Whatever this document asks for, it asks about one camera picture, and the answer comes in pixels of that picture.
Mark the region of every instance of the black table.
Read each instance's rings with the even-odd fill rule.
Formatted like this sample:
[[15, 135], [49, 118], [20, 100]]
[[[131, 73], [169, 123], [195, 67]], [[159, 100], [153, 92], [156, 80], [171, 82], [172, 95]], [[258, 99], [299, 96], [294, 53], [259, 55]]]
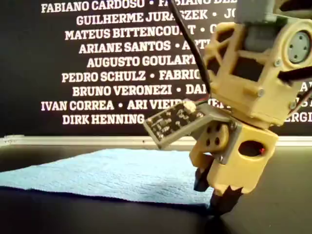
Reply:
[[[256, 190], [222, 220], [182, 208], [1, 188], [0, 233], [310, 234], [311, 152], [279, 148]], [[10, 161], [4, 155], [2, 162]]]

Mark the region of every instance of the bolt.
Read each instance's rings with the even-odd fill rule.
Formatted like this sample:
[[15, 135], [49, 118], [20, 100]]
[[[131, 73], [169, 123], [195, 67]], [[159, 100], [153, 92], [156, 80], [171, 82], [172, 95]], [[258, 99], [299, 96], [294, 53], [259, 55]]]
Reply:
[[292, 101], [292, 102], [289, 104], [289, 108], [290, 108], [291, 110], [293, 110], [294, 108], [296, 108], [296, 106], [297, 106], [297, 103], [296, 103], [295, 101]]
[[275, 61], [275, 63], [274, 63], [274, 66], [275, 66], [275, 67], [279, 67], [281, 64], [282, 64], [282, 60], [277, 59], [277, 60]]
[[233, 130], [235, 130], [236, 128], [237, 128], [236, 122], [231, 121], [231, 122], [230, 122], [230, 129], [233, 131]]
[[258, 97], [262, 97], [264, 95], [264, 89], [259, 89], [257, 95]]

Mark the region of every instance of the electronic component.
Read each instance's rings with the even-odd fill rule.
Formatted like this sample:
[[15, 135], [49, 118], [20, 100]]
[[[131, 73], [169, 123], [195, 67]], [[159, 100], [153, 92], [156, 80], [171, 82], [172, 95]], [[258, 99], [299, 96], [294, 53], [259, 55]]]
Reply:
[[171, 108], [148, 118], [143, 126], [162, 149], [181, 137], [190, 135], [211, 120], [228, 122], [226, 113], [218, 108], [203, 103], [199, 106], [190, 100], [185, 100]]

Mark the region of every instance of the blue cloth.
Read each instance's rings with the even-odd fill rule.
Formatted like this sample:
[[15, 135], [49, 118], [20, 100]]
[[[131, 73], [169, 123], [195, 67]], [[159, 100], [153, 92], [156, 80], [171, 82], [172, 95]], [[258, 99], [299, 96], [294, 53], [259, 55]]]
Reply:
[[101, 150], [0, 173], [0, 186], [120, 198], [136, 202], [208, 204], [212, 190], [193, 190], [189, 152]]

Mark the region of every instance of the black cable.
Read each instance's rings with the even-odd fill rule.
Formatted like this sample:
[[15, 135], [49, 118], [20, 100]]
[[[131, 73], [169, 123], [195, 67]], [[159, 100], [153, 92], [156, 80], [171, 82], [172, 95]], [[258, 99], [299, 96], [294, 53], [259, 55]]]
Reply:
[[208, 71], [206, 69], [205, 63], [204, 63], [204, 61], [200, 55], [199, 49], [195, 45], [194, 41], [192, 40], [191, 35], [189, 34], [187, 27], [185, 26], [185, 24], [183, 22], [183, 18], [181, 16], [179, 10], [177, 9], [175, 0], [167, 0], [167, 2], [168, 2], [169, 9], [175, 18], [175, 22], [179, 26], [179, 29], [184, 36], [184, 39], [187, 41], [187, 43], [191, 49], [191, 52], [195, 58], [197, 66], [198, 66], [198, 70], [199, 70], [199, 74], [201, 76], [201, 79], [206, 86], [206, 90], [207, 90], [208, 95], [210, 96], [211, 95], [210, 78], [209, 78], [209, 74], [208, 74]]

